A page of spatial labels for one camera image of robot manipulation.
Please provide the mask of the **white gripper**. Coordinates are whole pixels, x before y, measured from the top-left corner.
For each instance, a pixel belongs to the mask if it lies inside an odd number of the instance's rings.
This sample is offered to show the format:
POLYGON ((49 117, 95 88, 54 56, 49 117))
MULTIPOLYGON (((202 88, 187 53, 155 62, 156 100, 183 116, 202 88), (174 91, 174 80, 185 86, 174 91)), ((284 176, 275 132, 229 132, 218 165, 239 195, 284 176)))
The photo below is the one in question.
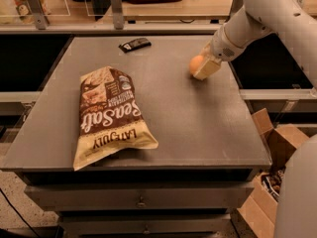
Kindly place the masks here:
POLYGON ((228 39, 225 33, 225 27, 222 26, 214 33, 211 42, 207 43, 200 51, 199 54, 204 56, 204 61, 192 75, 196 79, 203 80, 220 69, 221 60, 234 60, 241 55, 244 50, 244 48, 234 45, 228 39))

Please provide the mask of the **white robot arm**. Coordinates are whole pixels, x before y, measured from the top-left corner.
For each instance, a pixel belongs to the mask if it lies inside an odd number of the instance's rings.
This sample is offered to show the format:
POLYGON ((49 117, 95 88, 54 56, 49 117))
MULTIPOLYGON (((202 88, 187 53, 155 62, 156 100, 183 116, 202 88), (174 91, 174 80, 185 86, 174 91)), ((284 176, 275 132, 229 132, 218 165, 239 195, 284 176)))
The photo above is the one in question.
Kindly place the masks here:
MULTIPOLYGON (((317 21, 302 9, 300 0, 243 0, 203 48, 202 59, 190 73, 203 80, 270 33, 278 35, 317 88, 317 21)), ((274 238, 317 238, 317 136, 306 140, 286 163, 274 238)))

